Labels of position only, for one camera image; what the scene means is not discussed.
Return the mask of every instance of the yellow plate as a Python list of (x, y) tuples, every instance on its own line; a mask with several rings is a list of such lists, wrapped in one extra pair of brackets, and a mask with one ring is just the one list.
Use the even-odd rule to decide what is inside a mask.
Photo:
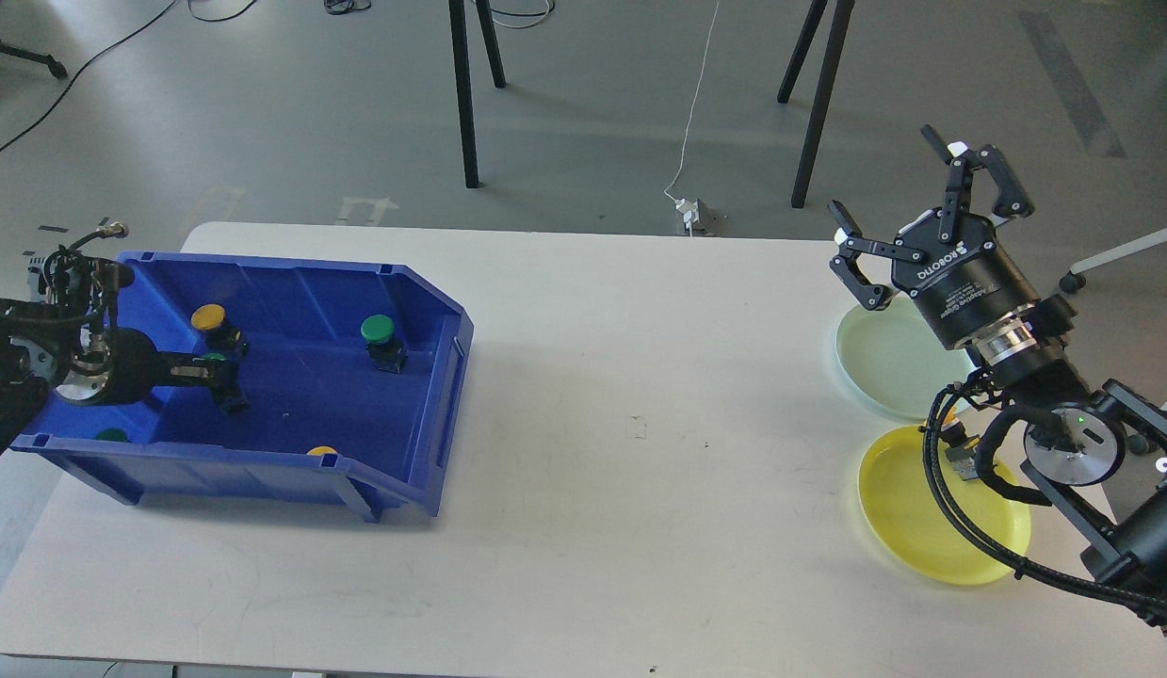
[[(959, 480), (942, 454), (939, 466), (966, 515), (1006, 548), (1026, 554), (1032, 537), (1030, 508), (1001, 498), (984, 482)], [(1013, 474), (1001, 464), (998, 476), (1014, 482)], [(922, 433), (917, 426), (890, 431), (868, 447), (859, 466), (859, 503), (881, 543), (927, 576), (974, 587), (995, 582), (1011, 572), (967, 544), (935, 504), (923, 471)]]

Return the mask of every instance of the white chair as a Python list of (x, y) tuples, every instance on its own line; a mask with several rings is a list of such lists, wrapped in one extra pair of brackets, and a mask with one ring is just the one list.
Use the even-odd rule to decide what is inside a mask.
[[(1082, 259), (1081, 261), (1075, 263), (1075, 265), (1069, 266), (1069, 273), (1067, 273), (1064, 278), (1061, 279), (1061, 289), (1068, 292), (1069, 295), (1075, 295), (1075, 293), (1077, 293), (1077, 289), (1081, 289), (1082, 287), (1086, 286), (1086, 277), (1083, 275), (1083, 273), (1086, 273), (1086, 271), (1092, 270), (1092, 267), (1109, 265), (1109, 263), (1113, 261), (1114, 259), (1120, 259), (1128, 254), (1142, 252), (1148, 247), (1155, 247), (1156, 245), (1163, 243), (1167, 243), (1167, 228), (1161, 228), (1160, 231), (1151, 232), (1148, 236), (1137, 237), (1137, 239), (1131, 240), (1131, 243), (1126, 243), (1119, 245), (1118, 247), (1106, 250), (1100, 254), (1095, 254), (1088, 259)], [(1167, 412), (1167, 403), (1165, 403), (1165, 407), (1162, 408), (1163, 411)]]

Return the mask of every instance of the blue plastic bin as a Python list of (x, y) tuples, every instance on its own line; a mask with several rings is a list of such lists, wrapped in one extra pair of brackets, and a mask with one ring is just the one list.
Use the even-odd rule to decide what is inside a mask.
[[(51, 397), (15, 439), (127, 505), (144, 494), (343, 503), (376, 523), (385, 508), (441, 503), (474, 324), (406, 266), (124, 252), (134, 284), (119, 326), (161, 351), (204, 354), (198, 306), (228, 310), (251, 342), (246, 411), (218, 411), (201, 387), (156, 387), (142, 403), (76, 407)], [(377, 370), (361, 321), (386, 314), (407, 348), (403, 373)], [(127, 441), (97, 441), (105, 429)], [(317, 446), (338, 454), (307, 455)]]

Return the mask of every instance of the yellow button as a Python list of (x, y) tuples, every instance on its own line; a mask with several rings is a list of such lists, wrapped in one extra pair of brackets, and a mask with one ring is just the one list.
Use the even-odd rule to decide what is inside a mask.
[(205, 305), (190, 316), (190, 324), (198, 331), (210, 331), (226, 319), (226, 310), (219, 305)]

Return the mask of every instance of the chair wheel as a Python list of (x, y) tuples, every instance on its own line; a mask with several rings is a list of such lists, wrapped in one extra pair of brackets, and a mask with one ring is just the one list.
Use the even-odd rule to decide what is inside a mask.
[(1076, 295), (1077, 289), (1084, 286), (1086, 286), (1086, 277), (1079, 273), (1067, 273), (1061, 279), (1061, 289), (1064, 289), (1067, 295)]

